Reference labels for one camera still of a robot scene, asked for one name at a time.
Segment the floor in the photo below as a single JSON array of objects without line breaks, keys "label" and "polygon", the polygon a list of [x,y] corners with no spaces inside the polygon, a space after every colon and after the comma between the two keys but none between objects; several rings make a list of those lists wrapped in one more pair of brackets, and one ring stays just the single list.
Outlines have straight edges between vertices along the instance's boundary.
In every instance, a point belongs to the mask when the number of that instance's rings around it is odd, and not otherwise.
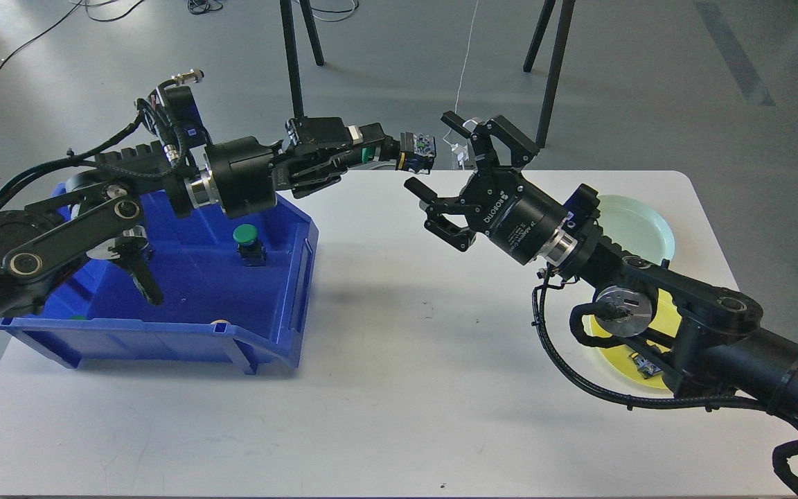
[{"label": "floor", "polygon": [[[441,112],[456,107],[503,114],[534,136],[555,20],[535,70],[520,66],[540,6],[361,0],[352,18],[319,22],[326,66],[299,37],[306,112],[441,137]],[[71,7],[0,0],[0,59]],[[302,35],[298,12],[295,22]],[[97,145],[130,122],[134,98],[191,67],[206,72],[193,92],[215,141],[281,139],[292,108],[280,28],[276,2],[227,0],[191,16],[180,2],[150,1],[109,23],[76,10],[0,73],[0,186]],[[438,161],[450,167],[447,155]],[[798,341],[798,0],[580,0],[547,148],[529,168],[687,174],[741,290],[763,304],[763,325]],[[34,184],[15,205],[60,180]],[[6,343],[0,334],[0,357]]]}]

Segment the green cap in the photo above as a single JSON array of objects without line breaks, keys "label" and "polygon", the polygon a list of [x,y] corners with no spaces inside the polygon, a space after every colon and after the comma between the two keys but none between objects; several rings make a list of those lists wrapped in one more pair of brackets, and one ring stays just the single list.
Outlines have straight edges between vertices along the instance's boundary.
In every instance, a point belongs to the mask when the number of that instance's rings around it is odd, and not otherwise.
[{"label": "green cap", "polygon": [[257,240],[257,227],[251,224],[241,224],[233,231],[233,240],[242,246],[254,243]]}]

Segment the tripod leg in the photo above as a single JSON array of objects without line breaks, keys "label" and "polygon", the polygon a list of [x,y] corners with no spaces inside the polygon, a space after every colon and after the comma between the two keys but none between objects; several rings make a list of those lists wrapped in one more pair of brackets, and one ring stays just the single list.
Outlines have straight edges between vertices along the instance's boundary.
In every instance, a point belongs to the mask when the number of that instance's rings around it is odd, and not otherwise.
[{"label": "tripod leg", "polygon": [[302,118],[301,70],[297,66],[297,43],[294,41],[291,0],[279,0],[279,9],[282,12],[282,33],[285,36],[285,57],[288,59],[288,85],[291,86],[292,109],[295,118]]},{"label": "tripod leg", "polygon": [[553,56],[550,60],[550,73],[547,75],[547,89],[544,94],[544,104],[541,105],[541,120],[538,122],[538,139],[535,140],[539,148],[543,148],[547,145],[547,130],[550,129],[553,102],[556,99],[556,88],[560,82],[562,59],[565,56],[565,45],[568,41],[568,28],[571,26],[571,14],[573,11],[574,0],[562,0],[560,23],[558,23],[556,32],[556,44],[553,45]]},{"label": "tripod leg", "polygon": [[300,0],[301,12],[303,12],[303,22],[307,25],[307,35],[310,36],[310,45],[313,47],[313,59],[317,66],[326,65],[326,60],[322,57],[322,45],[319,43],[319,31],[316,31],[316,19],[313,18],[313,8],[310,7],[310,0]]},{"label": "tripod leg", "polygon": [[526,73],[531,73],[531,67],[535,65],[535,57],[538,56],[541,41],[544,40],[544,32],[547,30],[547,24],[550,23],[550,15],[553,13],[553,7],[555,6],[556,0],[544,0],[541,16],[538,17],[538,25],[535,26],[535,35],[531,38],[531,44],[529,45],[529,53],[526,54],[525,63],[522,64],[522,70]]}]

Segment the robotic arm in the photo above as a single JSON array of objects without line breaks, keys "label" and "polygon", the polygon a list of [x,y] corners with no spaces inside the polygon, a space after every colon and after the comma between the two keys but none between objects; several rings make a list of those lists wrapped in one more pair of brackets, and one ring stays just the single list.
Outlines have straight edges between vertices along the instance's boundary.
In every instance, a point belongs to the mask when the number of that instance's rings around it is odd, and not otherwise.
[{"label": "robotic arm", "polygon": [[[129,272],[139,291],[160,304],[162,291],[147,265],[152,249],[140,196],[164,189],[178,218],[209,204],[229,218],[276,206],[276,191],[297,198],[341,180],[348,168],[390,161],[396,170],[428,173],[435,158],[430,136],[386,135],[379,123],[345,126],[341,118],[291,119],[288,140],[262,145],[254,137],[215,144],[186,83],[202,71],[172,76],[137,99],[136,120],[98,148],[47,162],[0,190],[0,317],[40,313],[45,300],[89,259],[107,259]],[[102,152],[143,124],[159,141]],[[203,146],[205,165],[191,148]],[[3,209],[27,184],[61,168],[88,166],[66,193],[24,209]]]},{"label": "robotic arm", "polygon": [[[424,227],[465,252],[477,233],[526,264],[539,256],[547,266],[532,303],[542,346],[570,381],[589,394],[633,408],[704,407],[763,410],[798,429],[798,344],[760,326],[762,307],[743,293],[718,288],[625,252],[596,221],[596,191],[581,184],[563,204],[522,177],[538,147],[503,116],[484,122],[463,120],[451,111],[443,122],[472,144],[476,171],[458,196],[439,197],[413,177],[405,186],[421,199]],[[510,148],[511,164],[501,165],[492,139]],[[463,215],[457,227],[445,215]],[[561,284],[550,284],[553,276]],[[663,371],[673,399],[650,399],[612,392],[574,372],[553,347],[544,325],[547,288],[583,280],[595,289],[592,303],[574,307],[569,325],[586,347],[626,344]],[[657,310],[658,290],[667,291],[682,317],[672,338],[649,328]],[[583,317],[595,315],[610,338],[588,335]],[[666,347],[659,353],[650,343]],[[750,397],[735,396],[738,390]],[[798,440],[775,449],[776,474],[798,495],[798,477],[788,458],[798,455]]]}]

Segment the blue plastic bin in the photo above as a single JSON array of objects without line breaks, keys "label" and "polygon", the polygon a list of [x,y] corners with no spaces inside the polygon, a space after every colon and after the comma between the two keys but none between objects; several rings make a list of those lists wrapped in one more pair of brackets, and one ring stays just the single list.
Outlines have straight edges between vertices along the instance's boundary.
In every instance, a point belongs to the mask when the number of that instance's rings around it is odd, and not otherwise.
[{"label": "blue plastic bin", "polygon": [[[310,217],[282,197],[232,220],[218,206],[177,219],[164,192],[142,202],[164,303],[151,306],[126,272],[91,260],[41,315],[0,319],[0,329],[65,367],[84,359],[233,362],[246,374],[273,360],[298,367],[319,240]],[[242,262],[232,240],[240,224],[258,228],[266,266]],[[219,319],[229,324],[211,323]]]}]

